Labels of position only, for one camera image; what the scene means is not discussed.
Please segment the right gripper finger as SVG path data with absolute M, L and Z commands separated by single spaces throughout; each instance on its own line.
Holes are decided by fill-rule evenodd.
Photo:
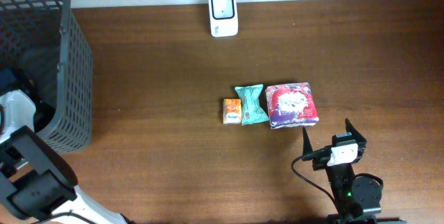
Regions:
M 345 129 L 351 133 L 357 143 L 366 143 L 366 138 L 357 131 L 348 118 L 345 119 Z
M 321 159 L 322 157 L 327 157 L 330 155 L 328 146 L 318 150 L 313 150 L 306 127 L 302 128 L 302 135 L 303 135 L 302 161 L 306 162 L 309 160 L 317 160 Z

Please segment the pink purple pad pack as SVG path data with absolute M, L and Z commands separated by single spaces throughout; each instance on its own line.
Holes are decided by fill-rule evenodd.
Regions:
M 271 85 L 265 92 L 271 129 L 318 123 L 319 116 L 309 83 Z

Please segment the teal snack pouch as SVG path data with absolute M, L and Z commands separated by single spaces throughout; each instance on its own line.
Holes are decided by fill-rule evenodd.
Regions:
M 241 99 L 241 112 L 243 126 L 262 123 L 269 120 L 267 113 L 259 102 L 259 96 L 264 88 L 263 84 L 235 87 L 234 90 Z

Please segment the orange tissue pack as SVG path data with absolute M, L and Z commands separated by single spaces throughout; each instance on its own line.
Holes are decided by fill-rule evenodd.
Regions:
M 226 98 L 223 100 L 223 124 L 240 124 L 242 122 L 241 100 Z

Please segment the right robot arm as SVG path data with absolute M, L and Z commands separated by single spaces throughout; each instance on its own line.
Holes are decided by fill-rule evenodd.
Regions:
M 302 129 L 302 161 L 312 162 L 314 171 L 324 170 L 331 188 L 327 196 L 337 213 L 326 218 L 327 223 L 376 223 L 382 211 L 383 180 L 368 173 L 353 171 L 353 164 L 363 157 L 367 140 L 345 120 L 345 132 L 332 137 L 332 144 L 314 150 L 307 130 Z

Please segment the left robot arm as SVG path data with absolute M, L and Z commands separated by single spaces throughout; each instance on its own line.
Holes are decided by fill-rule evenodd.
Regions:
M 1 70 L 1 204 L 37 223 L 129 223 L 89 197 L 70 165 L 37 136 L 54 112 L 23 71 Z

